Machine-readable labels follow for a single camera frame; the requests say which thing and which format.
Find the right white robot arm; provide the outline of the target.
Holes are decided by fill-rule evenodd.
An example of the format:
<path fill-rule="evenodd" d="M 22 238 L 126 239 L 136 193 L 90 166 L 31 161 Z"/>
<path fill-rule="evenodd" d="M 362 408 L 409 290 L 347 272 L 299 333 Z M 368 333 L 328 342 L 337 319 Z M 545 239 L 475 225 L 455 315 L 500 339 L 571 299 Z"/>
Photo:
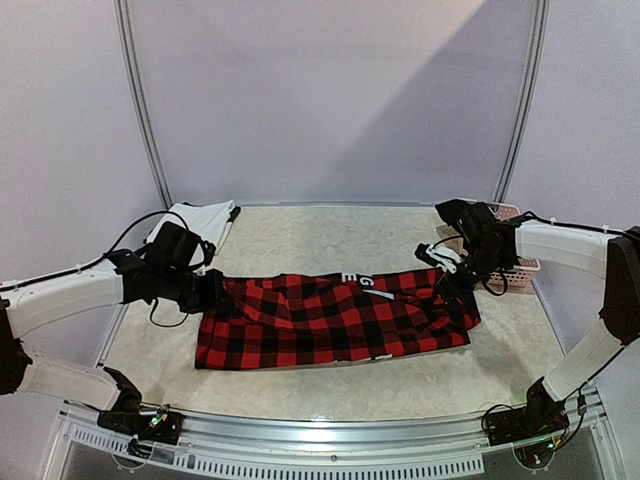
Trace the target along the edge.
<path fill-rule="evenodd" d="M 443 269 L 436 291 L 462 302 L 494 273 L 520 258 L 584 272 L 604 283 L 595 325 L 541 381 L 543 395 L 560 402 L 600 373 L 639 338 L 639 231 L 543 219 L 531 212 L 499 220 L 484 202 L 453 199 L 437 205 L 440 219 L 462 238 L 465 255 L 428 254 Z"/>

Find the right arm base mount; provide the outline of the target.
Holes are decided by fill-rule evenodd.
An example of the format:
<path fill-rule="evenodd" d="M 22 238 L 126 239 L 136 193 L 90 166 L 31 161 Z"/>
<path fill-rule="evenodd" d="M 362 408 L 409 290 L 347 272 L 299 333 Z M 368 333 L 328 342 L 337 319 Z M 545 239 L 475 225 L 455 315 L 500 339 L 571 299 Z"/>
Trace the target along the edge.
<path fill-rule="evenodd" d="M 524 406 L 494 405 L 481 418 L 481 428 L 491 446 L 565 432 L 568 427 L 565 401 L 554 400 L 541 379 L 527 390 Z"/>

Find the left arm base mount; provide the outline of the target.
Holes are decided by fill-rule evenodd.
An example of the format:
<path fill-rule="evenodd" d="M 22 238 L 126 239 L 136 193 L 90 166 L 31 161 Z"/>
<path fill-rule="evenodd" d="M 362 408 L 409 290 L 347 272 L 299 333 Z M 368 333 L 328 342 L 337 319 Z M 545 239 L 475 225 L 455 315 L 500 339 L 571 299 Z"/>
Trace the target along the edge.
<path fill-rule="evenodd" d="M 139 441 L 153 441 L 176 445 L 179 441 L 185 416 L 170 408 L 140 407 L 131 411 L 100 412 L 97 425 L 117 433 L 136 437 Z"/>

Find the red black plaid garment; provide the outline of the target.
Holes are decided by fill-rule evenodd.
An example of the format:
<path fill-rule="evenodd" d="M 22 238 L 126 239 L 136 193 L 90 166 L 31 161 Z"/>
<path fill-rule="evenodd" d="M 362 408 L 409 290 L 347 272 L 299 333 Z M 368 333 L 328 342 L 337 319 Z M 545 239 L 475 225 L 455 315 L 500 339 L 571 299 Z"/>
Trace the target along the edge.
<path fill-rule="evenodd" d="M 403 357 L 469 344 L 474 297 L 446 303 L 442 271 L 281 274 L 221 281 L 200 323 L 198 369 L 248 371 Z"/>

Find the white green raglan t-shirt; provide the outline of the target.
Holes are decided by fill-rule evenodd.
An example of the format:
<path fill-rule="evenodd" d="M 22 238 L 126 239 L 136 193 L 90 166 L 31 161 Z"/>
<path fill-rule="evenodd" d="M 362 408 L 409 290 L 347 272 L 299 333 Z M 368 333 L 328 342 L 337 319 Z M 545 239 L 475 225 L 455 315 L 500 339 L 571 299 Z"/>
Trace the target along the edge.
<path fill-rule="evenodd" d="M 218 255 L 240 213 L 241 207 L 233 200 L 200 207 L 176 203 L 160 218 L 145 238 L 145 243 L 156 239 L 163 224 L 172 223 L 187 227 L 202 240 L 211 243 L 214 255 Z"/>

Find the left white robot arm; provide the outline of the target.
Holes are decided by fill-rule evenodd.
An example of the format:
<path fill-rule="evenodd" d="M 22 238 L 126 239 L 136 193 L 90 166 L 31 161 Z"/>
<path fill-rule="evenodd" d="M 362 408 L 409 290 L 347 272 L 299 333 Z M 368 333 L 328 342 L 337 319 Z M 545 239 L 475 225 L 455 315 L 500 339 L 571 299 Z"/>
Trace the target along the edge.
<path fill-rule="evenodd" d="M 209 266 L 215 247 L 173 223 L 164 224 L 137 251 L 112 249 L 86 264 L 1 288 L 1 392 L 43 394 L 109 412 L 128 434 L 148 426 L 141 394 L 119 371 L 48 358 L 23 345 L 25 335 L 83 312 L 136 301 L 174 302 L 180 312 L 207 313 L 225 296 L 223 275 L 198 273 L 191 259 L 203 251 Z"/>

